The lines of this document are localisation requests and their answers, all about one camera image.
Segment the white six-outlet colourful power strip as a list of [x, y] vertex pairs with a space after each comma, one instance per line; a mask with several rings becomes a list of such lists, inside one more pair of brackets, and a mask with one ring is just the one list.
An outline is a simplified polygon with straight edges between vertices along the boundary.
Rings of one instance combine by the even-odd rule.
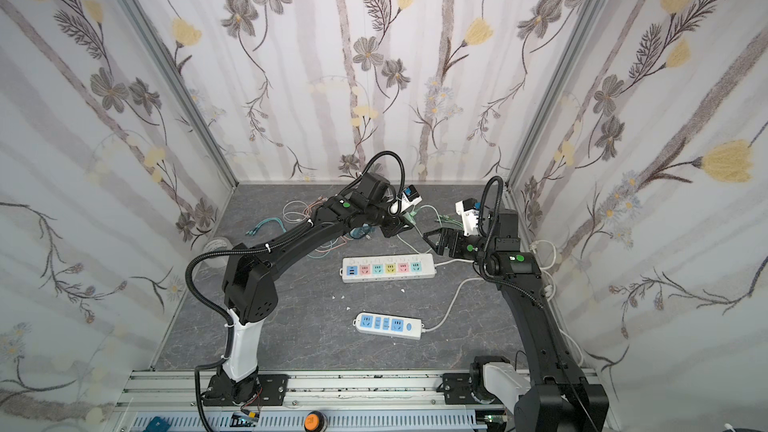
[[429, 254], [406, 254], [344, 258], [339, 273], [346, 284], [431, 279], [436, 276]]

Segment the white power strip blue outlets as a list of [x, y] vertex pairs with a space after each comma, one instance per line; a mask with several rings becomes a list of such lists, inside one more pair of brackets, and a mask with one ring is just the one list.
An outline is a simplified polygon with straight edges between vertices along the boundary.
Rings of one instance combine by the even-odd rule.
[[353, 325], [363, 334], [397, 339], [419, 340], [423, 333], [423, 323], [420, 319], [371, 312], [359, 313]]

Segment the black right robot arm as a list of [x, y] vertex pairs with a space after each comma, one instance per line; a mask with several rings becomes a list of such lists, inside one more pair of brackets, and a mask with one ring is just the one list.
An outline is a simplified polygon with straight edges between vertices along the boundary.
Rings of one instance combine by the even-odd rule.
[[520, 333], [528, 373], [503, 357], [478, 356], [464, 396], [482, 404], [500, 402], [517, 431], [600, 431], [609, 399], [588, 381], [568, 350], [543, 297], [543, 273], [521, 248], [516, 212], [494, 214], [486, 232], [467, 236], [453, 228], [424, 233], [438, 255], [472, 262], [479, 276], [497, 287]]

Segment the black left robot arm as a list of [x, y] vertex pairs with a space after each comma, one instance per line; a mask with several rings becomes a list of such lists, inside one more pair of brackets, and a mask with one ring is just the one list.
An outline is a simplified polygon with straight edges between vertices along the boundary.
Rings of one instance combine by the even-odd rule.
[[[261, 329], [278, 305], [275, 282], [282, 274], [321, 245], [363, 226], [379, 229], [386, 238], [409, 229], [405, 214], [419, 199], [415, 186], [400, 183], [393, 188], [383, 176], [365, 172], [276, 238], [252, 247], [205, 252], [192, 259], [184, 274], [187, 290], [221, 316], [226, 329], [224, 354], [213, 363], [195, 366], [194, 373], [214, 370], [234, 383], [254, 377]], [[198, 265], [217, 257], [227, 259], [223, 305], [202, 294], [193, 279]]]

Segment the teal charger plug left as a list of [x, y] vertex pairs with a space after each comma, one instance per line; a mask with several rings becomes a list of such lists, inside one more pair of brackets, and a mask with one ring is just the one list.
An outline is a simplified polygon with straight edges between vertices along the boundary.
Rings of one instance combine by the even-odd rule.
[[373, 231], [374, 227], [370, 226], [368, 224], [364, 224], [363, 226], [357, 227], [352, 229], [349, 232], [349, 237], [354, 240], [360, 240], [363, 238], [366, 238], [369, 236], [369, 234]]

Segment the orange emergency button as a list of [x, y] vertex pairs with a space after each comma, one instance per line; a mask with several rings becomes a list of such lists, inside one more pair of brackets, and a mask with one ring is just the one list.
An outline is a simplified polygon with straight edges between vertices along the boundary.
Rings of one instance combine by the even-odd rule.
[[305, 432], [326, 432], [328, 419], [320, 411], [309, 412], [303, 422]]

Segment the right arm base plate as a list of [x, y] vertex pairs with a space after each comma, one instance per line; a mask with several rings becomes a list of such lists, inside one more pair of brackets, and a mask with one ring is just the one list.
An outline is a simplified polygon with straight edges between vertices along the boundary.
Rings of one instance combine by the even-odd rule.
[[480, 385], [469, 372], [447, 372], [436, 391], [446, 405], [501, 405], [501, 400]]

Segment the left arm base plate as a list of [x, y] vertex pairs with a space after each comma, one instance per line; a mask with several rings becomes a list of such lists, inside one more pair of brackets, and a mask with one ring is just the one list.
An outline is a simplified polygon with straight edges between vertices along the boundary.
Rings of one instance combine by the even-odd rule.
[[253, 373], [242, 381], [234, 381], [223, 371], [217, 371], [202, 393], [204, 406], [235, 406], [250, 403], [261, 406], [282, 406], [288, 389], [286, 374]]

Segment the aluminium rail frame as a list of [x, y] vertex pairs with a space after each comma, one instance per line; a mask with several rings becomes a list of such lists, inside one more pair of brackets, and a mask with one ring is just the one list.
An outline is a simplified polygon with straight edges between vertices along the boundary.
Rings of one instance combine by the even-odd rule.
[[301, 431], [320, 411], [327, 431], [486, 431], [510, 428], [501, 405], [446, 405], [441, 376], [463, 370], [278, 371], [289, 376], [282, 406], [203, 406], [190, 372], [135, 372], [108, 431]]

